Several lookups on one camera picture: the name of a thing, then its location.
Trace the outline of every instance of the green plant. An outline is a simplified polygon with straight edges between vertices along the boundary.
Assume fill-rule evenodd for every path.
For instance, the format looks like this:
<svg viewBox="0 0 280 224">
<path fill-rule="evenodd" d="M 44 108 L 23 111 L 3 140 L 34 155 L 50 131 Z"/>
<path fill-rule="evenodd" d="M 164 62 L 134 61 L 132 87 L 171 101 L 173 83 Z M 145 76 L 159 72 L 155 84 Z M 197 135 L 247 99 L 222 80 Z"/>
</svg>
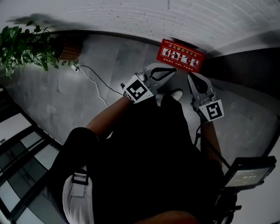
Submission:
<svg viewBox="0 0 280 224">
<path fill-rule="evenodd" d="M 36 26 L 31 33 L 29 29 L 22 32 L 18 26 L 6 26 L 0 34 L 0 65 L 5 68 L 6 75 L 11 76 L 16 66 L 34 63 L 48 70 L 48 63 L 58 69 L 56 39 L 50 36 L 47 28 Z M 78 61 L 63 61 L 62 65 L 77 64 Z"/>
</svg>

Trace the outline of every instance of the red sign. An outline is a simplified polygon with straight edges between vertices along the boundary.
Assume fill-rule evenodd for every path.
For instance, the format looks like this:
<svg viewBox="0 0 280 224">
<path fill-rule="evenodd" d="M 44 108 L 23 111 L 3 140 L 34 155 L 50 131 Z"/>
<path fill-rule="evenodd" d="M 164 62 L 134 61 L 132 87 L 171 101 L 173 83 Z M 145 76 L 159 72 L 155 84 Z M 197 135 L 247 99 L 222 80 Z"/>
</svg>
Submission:
<svg viewBox="0 0 280 224">
<path fill-rule="evenodd" d="M 171 40 L 163 39 L 157 54 L 157 60 L 183 69 L 188 72 L 199 72 L 205 54 L 175 43 Z"/>
</svg>

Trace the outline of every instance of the power cable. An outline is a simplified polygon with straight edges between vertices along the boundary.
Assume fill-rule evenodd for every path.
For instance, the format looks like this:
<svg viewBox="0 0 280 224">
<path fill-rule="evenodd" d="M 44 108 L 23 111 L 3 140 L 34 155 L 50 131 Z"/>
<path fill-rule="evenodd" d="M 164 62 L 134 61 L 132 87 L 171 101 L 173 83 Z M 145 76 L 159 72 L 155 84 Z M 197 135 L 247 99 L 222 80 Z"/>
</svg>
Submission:
<svg viewBox="0 0 280 224">
<path fill-rule="evenodd" d="M 86 68 L 89 68 L 90 70 L 92 70 L 90 67 L 85 66 L 85 65 L 80 65 L 80 67 L 86 67 Z M 121 93 L 119 93 L 119 92 L 113 90 L 111 87 L 109 87 L 109 86 L 96 74 L 95 71 L 92 70 L 92 72 L 93 72 L 93 73 L 105 84 L 105 86 L 107 86 L 110 90 L 112 90 L 113 92 L 118 93 L 118 94 L 120 94 L 120 95 L 123 96 L 123 94 L 121 94 Z"/>
<path fill-rule="evenodd" d="M 100 92 L 100 90 L 99 90 L 99 88 L 98 88 L 97 82 L 94 82 L 89 76 L 87 76 L 87 75 L 84 73 L 84 71 L 81 69 L 81 66 L 80 66 L 80 65 L 79 65 L 79 67 L 80 67 L 81 72 L 84 74 L 84 76 L 85 76 L 86 78 L 88 78 L 91 82 L 95 83 L 95 86 L 96 86 L 96 89 L 97 89 L 98 98 L 101 99 L 101 100 L 104 102 L 104 104 L 106 105 L 106 107 L 109 107 L 108 104 L 107 104 L 107 102 L 105 101 L 105 99 L 103 99 L 102 96 L 101 96 L 101 92 Z"/>
</svg>

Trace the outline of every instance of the black device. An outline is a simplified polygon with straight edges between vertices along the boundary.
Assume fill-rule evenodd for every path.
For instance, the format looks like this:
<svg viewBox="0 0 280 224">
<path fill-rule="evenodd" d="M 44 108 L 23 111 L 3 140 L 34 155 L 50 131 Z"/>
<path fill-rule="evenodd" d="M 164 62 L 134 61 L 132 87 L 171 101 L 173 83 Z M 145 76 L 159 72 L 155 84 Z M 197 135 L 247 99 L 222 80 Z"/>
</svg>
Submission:
<svg viewBox="0 0 280 224">
<path fill-rule="evenodd" d="M 275 168 L 276 158 L 274 156 L 238 157 L 230 166 L 212 144 L 198 133 L 198 130 L 196 131 L 195 145 L 198 138 L 202 137 L 211 150 L 229 169 L 224 176 L 220 194 L 212 210 L 210 223 L 230 224 L 233 220 L 234 212 L 242 208 L 241 205 L 236 205 L 237 193 L 263 184 L 265 177 Z"/>
</svg>

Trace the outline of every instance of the potted plant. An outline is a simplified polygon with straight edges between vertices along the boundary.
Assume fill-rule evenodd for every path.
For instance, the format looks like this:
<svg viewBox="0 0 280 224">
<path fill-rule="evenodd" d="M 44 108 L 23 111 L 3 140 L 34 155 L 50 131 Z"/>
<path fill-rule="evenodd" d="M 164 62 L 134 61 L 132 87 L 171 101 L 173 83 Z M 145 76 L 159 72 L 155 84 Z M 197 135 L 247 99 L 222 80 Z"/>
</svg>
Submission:
<svg viewBox="0 0 280 224">
<path fill-rule="evenodd" d="M 11 76 L 18 65 L 34 63 L 48 70 L 48 64 L 58 67 L 59 60 L 62 65 L 77 64 L 81 53 L 81 45 L 74 43 L 70 38 L 52 37 L 47 28 L 36 26 L 31 32 L 18 26 L 6 26 L 0 34 L 0 65 L 5 68 L 6 75 Z"/>
</svg>

